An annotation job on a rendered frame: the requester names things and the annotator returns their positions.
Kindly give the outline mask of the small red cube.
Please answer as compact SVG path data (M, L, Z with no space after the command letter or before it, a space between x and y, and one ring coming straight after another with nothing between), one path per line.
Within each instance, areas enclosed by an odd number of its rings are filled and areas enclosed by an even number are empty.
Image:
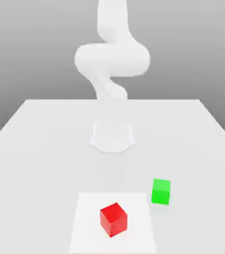
M128 215L116 202L100 210L100 224L111 238L128 228Z

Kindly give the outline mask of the small green cube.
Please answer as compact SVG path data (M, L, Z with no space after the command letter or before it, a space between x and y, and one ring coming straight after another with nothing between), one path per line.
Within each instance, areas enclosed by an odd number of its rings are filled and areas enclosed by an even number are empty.
M169 205L171 184L169 180L153 179L151 202Z

